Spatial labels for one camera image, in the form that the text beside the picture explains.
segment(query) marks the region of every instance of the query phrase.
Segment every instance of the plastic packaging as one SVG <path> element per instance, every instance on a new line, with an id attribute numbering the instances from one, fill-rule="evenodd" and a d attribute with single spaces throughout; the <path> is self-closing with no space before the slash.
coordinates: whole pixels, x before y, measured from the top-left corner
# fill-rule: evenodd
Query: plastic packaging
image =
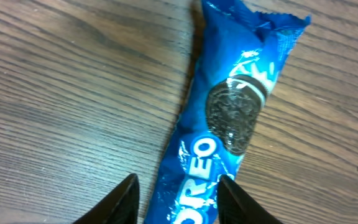
<path id="1" fill-rule="evenodd" d="M 237 174 L 259 111 L 310 17 L 201 0 L 203 51 L 185 110 L 162 159 L 145 224 L 209 224 L 222 174 Z"/>

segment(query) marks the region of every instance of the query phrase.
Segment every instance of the brown wood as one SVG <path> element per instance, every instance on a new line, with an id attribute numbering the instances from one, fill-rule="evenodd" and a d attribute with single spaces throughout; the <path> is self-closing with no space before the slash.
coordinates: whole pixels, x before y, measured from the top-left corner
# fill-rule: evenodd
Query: brown wood
<path id="1" fill-rule="evenodd" d="M 358 0 L 246 3 L 313 25 L 237 182 L 284 223 L 358 224 Z M 71 223 L 131 172 L 144 217 L 202 27 L 192 0 L 0 0 L 0 223 Z"/>

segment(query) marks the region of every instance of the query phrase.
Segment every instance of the blue oreo package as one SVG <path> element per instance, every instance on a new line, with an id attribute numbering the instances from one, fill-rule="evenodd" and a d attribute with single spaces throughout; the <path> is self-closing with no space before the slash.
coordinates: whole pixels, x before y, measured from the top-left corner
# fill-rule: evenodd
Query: blue oreo package
<path id="1" fill-rule="evenodd" d="M 214 222 L 219 178 L 236 176 L 258 114 L 310 23 L 310 17 L 252 12 L 240 0 L 201 2 L 203 51 L 145 224 Z"/>

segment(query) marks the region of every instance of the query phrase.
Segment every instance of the snack package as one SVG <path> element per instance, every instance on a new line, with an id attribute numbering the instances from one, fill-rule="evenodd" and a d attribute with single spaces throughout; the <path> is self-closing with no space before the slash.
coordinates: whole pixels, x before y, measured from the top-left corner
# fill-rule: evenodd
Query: snack package
<path id="1" fill-rule="evenodd" d="M 240 0 L 201 1 L 203 51 L 145 224 L 215 221 L 219 178 L 236 176 L 259 111 L 310 23 L 310 17 L 252 12 Z"/>

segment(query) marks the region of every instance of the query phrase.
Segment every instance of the sealed wrapper end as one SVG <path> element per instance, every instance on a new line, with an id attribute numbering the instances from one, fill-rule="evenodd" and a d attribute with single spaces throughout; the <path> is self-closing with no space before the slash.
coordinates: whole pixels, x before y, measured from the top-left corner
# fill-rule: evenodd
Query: sealed wrapper end
<path id="1" fill-rule="evenodd" d="M 310 17 L 202 0 L 203 51 L 158 170 L 145 224 L 209 224 L 221 175 L 237 174 L 259 111 Z"/>

